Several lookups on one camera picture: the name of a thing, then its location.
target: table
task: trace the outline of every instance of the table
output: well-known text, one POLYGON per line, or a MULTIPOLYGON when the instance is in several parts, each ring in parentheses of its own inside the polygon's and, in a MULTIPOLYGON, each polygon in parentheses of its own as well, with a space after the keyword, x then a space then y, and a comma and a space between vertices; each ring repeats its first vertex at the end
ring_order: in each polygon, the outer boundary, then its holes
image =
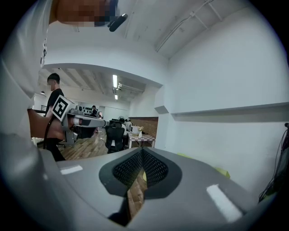
POLYGON ((131 132, 127 132, 129 139, 130 139, 130 146, 129 148, 131 148, 132 142, 134 141, 152 141, 152 148, 154 148, 154 143, 155 143, 155 137, 152 137, 150 135, 144 135, 142 138, 139 138, 138 136, 133 136, 131 132))

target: ceiling light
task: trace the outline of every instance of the ceiling light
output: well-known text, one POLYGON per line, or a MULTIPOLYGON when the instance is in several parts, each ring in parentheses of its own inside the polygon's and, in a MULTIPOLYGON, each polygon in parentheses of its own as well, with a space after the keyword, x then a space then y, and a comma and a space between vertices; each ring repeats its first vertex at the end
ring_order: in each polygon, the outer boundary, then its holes
POLYGON ((113 87, 117 88, 117 75, 113 75, 112 78, 113 78, 113 87))

